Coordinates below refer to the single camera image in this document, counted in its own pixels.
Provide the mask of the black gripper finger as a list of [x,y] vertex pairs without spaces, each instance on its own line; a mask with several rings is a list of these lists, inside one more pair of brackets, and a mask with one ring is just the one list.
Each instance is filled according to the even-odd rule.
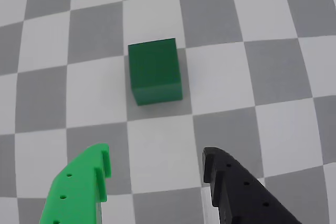
[[238,160],[217,147],[202,153],[203,181],[210,184],[220,223],[299,223]]

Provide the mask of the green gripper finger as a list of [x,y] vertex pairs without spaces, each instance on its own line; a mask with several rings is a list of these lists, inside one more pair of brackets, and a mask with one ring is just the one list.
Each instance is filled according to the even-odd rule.
[[102,223],[111,177],[109,145],[98,143],[74,158],[52,181],[40,223]]

